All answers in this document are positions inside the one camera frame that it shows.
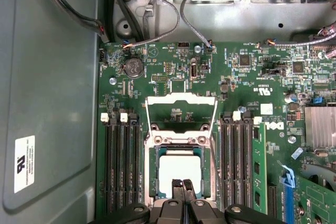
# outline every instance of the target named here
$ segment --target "wire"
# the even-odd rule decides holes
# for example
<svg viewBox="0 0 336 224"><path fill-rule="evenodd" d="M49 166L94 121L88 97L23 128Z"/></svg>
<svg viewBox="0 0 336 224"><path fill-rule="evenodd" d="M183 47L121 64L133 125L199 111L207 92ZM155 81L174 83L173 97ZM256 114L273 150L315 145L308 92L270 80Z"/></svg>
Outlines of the wire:
<svg viewBox="0 0 336 224"><path fill-rule="evenodd" d="M193 27L192 24L189 23L189 21L187 20L187 18L184 15L184 6L187 0L182 0L181 6L180 6L180 14L181 14L181 18L182 20L187 24L187 26L194 32L194 34L196 34L198 36L198 38L201 39L201 41L204 42L204 44L207 47L211 47L211 44L209 43L209 41L195 28Z"/></svg>
<svg viewBox="0 0 336 224"><path fill-rule="evenodd" d="M175 32L175 30L177 29L177 27L180 24L180 15L178 13L178 10L176 9L176 7L173 4L169 3L167 0L157 0L157 1L161 1L164 4L169 5L175 11L176 17L177 17L177 21L176 21L176 25L174 26L174 28L171 29L170 31L167 31L167 32L165 32L165 33L163 33L163 34L161 34L161 35L153 38L153 39L147 39L147 40L145 40L143 42L138 42L138 43L134 43L134 44L128 44L128 45L124 46L124 48L126 48L126 47L136 47L136 46L144 45L144 44L147 44L147 43L151 43L151 42L160 40L160 39L162 39L162 38L164 38L164 37L172 34L173 32Z"/></svg>
<svg viewBox="0 0 336 224"><path fill-rule="evenodd" d="M148 2L148 5L154 5L155 2L156 2L156 0L150 0ZM153 12L150 11L150 10L146 10L145 13L143 14L143 17L142 17L143 36L144 36L145 39L150 38L148 17L152 17L152 16L153 16Z"/></svg>
<svg viewBox="0 0 336 224"><path fill-rule="evenodd" d="M127 4L125 3L124 0L116 0L126 21L128 22L131 30L132 30L132 35L135 38L135 41L143 41L143 34L141 31L141 27L137 21L137 19L135 18L135 16L133 15L133 13L131 12L131 10L129 9L129 7L127 6Z"/></svg>
<svg viewBox="0 0 336 224"><path fill-rule="evenodd" d="M309 42L303 42L303 43L275 43L276 47L303 47L303 46L310 46L310 45L316 45L319 43L323 43L326 42L332 38L336 37L336 33L334 30L334 33L332 35L329 35L326 38L323 39L317 39L317 40L313 40L313 41L309 41Z"/></svg>
<svg viewBox="0 0 336 224"><path fill-rule="evenodd" d="M97 33L103 42L108 42L108 36L105 33L105 28L102 22L98 19L89 18L77 12L71 7L66 0L51 0L61 11L66 13L73 21L77 22L82 27L92 30Z"/></svg>

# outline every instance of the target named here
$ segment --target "capacitor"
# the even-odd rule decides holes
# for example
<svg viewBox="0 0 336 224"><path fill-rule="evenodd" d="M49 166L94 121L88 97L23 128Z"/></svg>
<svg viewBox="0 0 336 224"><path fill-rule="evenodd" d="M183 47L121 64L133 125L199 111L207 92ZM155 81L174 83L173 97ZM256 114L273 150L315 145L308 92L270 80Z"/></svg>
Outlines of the capacitor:
<svg viewBox="0 0 336 224"><path fill-rule="evenodd" d="M137 79L141 77L144 72L142 61L138 58L127 60L124 65L124 72L131 79Z"/></svg>
<svg viewBox="0 0 336 224"><path fill-rule="evenodd" d="M116 85L117 84L117 80L114 77L111 77L109 82L110 82L111 85Z"/></svg>
<svg viewBox="0 0 336 224"><path fill-rule="evenodd" d="M293 144L296 142L296 137L295 136L289 136L288 137L288 143Z"/></svg>
<svg viewBox="0 0 336 224"><path fill-rule="evenodd" d="M296 102L297 100L298 100L298 97L296 96L296 94L288 94L285 96L286 103Z"/></svg>
<svg viewBox="0 0 336 224"><path fill-rule="evenodd" d="M199 45L197 45L194 47L194 52L199 54L200 52L202 52L202 48Z"/></svg>
<svg viewBox="0 0 336 224"><path fill-rule="evenodd" d="M245 113L245 112L247 111L247 109L246 109L246 107L244 107L244 106L239 106L239 107L238 107L238 111L239 111L240 113Z"/></svg>

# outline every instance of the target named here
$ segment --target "pcie slot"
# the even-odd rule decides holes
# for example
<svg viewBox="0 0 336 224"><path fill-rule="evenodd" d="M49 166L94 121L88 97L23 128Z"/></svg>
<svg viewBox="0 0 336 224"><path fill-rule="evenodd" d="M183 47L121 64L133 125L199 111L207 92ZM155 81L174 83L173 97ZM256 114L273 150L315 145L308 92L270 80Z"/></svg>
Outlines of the pcie slot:
<svg viewBox="0 0 336 224"><path fill-rule="evenodd" d="M278 199L277 199L277 186L268 186L267 189L267 214L277 218L277 211L278 211Z"/></svg>

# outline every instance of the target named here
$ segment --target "integrated circuit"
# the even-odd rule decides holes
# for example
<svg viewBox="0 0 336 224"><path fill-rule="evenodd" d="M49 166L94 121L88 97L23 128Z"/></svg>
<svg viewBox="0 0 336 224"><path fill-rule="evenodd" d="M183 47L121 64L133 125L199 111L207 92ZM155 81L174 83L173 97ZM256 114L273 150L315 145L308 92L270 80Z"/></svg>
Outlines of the integrated circuit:
<svg viewBox="0 0 336 224"><path fill-rule="evenodd" d="M293 73L304 73L305 63L303 61L293 62Z"/></svg>
<svg viewBox="0 0 336 224"><path fill-rule="evenodd" d="M249 67L251 65L250 55L239 55L239 65Z"/></svg>

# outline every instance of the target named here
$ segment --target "gray cable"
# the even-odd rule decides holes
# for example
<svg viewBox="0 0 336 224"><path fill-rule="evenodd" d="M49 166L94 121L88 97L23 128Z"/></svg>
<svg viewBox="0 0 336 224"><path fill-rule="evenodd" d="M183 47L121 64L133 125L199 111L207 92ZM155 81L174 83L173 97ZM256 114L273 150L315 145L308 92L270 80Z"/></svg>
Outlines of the gray cable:
<svg viewBox="0 0 336 224"><path fill-rule="evenodd" d="M275 43L275 47L303 47L303 46L310 46L310 45L316 45L319 43L323 43L326 42L332 38L336 37L336 32L334 30L334 33L332 35L329 35L326 38L323 39L317 39L317 40L313 40L313 41L309 41L309 42L303 42L303 43Z"/></svg>
<svg viewBox="0 0 336 224"><path fill-rule="evenodd" d="M154 5L155 2L156 2L156 0L150 0L148 2L148 5ZM143 14L143 17L142 17L143 37L145 39L150 38L148 17L152 17L152 16L153 16L153 12L151 12L150 10L146 10L145 13Z"/></svg>
<svg viewBox="0 0 336 224"><path fill-rule="evenodd" d="M187 0L182 0L182 3L181 3L181 7L180 7L180 14L181 14L181 18L182 20L187 24L187 26L194 32L194 34L196 34L198 36L198 38L201 39L201 41L204 42L204 44L207 46L207 47L211 47L209 41L207 41L207 39L195 28L193 27L192 24L189 23L189 21L187 20L187 18L185 17L184 15L184 6L185 6L185 2Z"/></svg>
<svg viewBox="0 0 336 224"><path fill-rule="evenodd" d="M133 47L136 47L136 46L140 46L140 45L144 45L144 44L147 44L147 43L151 43L151 42L154 42L154 41L157 41L157 40L160 40L162 39L163 37L166 37L170 34L172 34L173 32L175 32L175 30L177 29L177 27L179 26L180 24L180 15L178 13L178 10L176 9L176 7L169 3L167 0L157 0L157 1L161 1L162 3L166 4L166 5L169 5L171 8L173 8L173 10L175 11L176 13L176 17L177 17L177 21L176 21L176 25L173 29L171 29L170 31L167 31L153 39L147 39L145 41L142 41L142 42L138 42L138 43L134 43L134 44L129 44L128 46L133 46Z"/></svg>

